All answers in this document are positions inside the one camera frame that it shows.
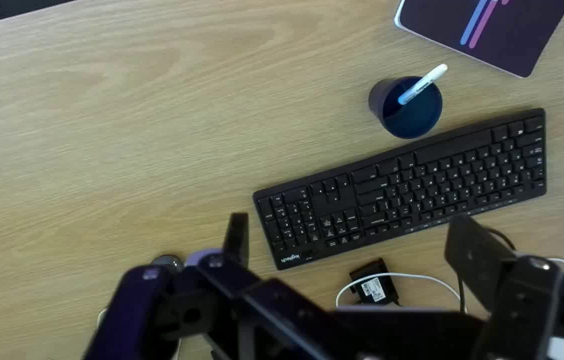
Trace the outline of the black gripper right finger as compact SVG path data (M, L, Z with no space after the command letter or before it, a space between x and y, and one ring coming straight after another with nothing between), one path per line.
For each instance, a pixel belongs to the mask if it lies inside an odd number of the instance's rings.
M470 217L450 220L444 258L490 312L471 356L548 360L564 338L564 271L502 244Z

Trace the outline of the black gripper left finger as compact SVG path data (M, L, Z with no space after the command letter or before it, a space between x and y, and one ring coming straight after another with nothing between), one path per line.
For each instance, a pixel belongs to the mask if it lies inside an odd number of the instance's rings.
M233 212L223 244L186 260L158 257L128 271L103 311L83 360L174 360L204 336L213 360L307 360L298 338L272 325L272 303L252 303L248 215Z

